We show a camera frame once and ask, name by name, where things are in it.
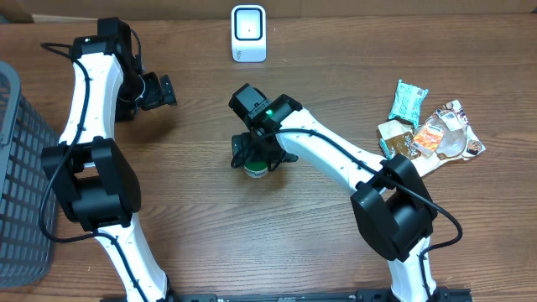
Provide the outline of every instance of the white rectangular object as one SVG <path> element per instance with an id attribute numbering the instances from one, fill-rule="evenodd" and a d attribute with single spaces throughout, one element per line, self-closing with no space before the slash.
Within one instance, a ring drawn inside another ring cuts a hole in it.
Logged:
<path id="1" fill-rule="evenodd" d="M 237 62 L 267 59 L 267 15 L 260 5 L 237 5 L 232 10 L 232 55 Z"/>

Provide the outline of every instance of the gray basket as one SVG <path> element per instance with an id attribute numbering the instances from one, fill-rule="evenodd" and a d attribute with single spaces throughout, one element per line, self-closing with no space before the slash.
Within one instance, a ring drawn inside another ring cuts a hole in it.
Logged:
<path id="1" fill-rule="evenodd" d="M 43 278 L 52 261 L 53 244 L 38 226 L 48 184 L 40 155 L 57 137 L 20 92 L 17 73 L 0 62 L 0 288 Z M 56 212 L 51 194 L 44 217 L 49 232 L 55 229 Z"/>

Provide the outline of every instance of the wooden table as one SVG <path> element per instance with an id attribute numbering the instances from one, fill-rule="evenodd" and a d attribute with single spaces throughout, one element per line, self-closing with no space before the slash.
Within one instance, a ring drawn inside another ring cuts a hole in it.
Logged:
<path id="1" fill-rule="evenodd" d="M 257 294 L 388 287 L 386 262 L 360 237 L 348 196 L 307 163 L 261 180 L 229 167 L 246 130 L 227 107 L 249 82 L 285 93 L 352 143 L 380 154 L 398 79 L 430 89 L 422 120 L 458 99 L 487 151 L 425 177 L 464 238 L 431 254 L 439 285 L 476 301 L 537 298 L 537 18 L 535 15 L 271 19 L 268 59 L 232 61 L 228 20 L 131 22 L 144 64 L 168 74 L 177 107 L 141 112 L 116 140 L 143 192 L 140 217 L 154 256 L 181 293 Z M 70 63 L 40 42 L 71 43 L 94 23 L 0 26 L 0 60 L 61 133 Z M 58 236 L 81 228 L 60 215 Z M 443 217 L 434 242 L 455 235 Z M 102 247 L 57 244 L 49 275 L 1 301 L 98 301 L 123 293 Z"/>

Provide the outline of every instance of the brown packet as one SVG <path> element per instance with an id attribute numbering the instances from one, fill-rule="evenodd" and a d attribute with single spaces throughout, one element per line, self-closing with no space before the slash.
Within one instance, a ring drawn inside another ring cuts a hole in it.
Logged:
<path id="1" fill-rule="evenodd" d="M 420 176 L 424 176 L 449 161 L 469 160 L 485 151 L 485 146 L 472 131 L 459 101 L 448 102 L 436 109 L 424 124 L 428 122 L 446 130 L 440 146 L 431 156 L 425 156 L 412 148 L 414 133 L 419 129 L 413 129 L 411 125 L 397 120 L 378 125 L 382 137 L 379 145 L 384 156 L 391 159 L 395 154 L 402 154 L 412 160 Z"/>

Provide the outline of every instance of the teal packet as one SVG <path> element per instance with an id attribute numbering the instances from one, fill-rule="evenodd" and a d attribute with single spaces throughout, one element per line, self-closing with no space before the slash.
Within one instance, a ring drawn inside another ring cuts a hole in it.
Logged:
<path id="1" fill-rule="evenodd" d="M 417 128 L 420 124 L 421 102 L 425 99 L 427 93 L 429 93 L 429 89 L 421 89 L 399 80 L 395 91 L 394 105 L 388 115 L 388 120 L 399 117 L 411 122 L 414 128 Z"/>

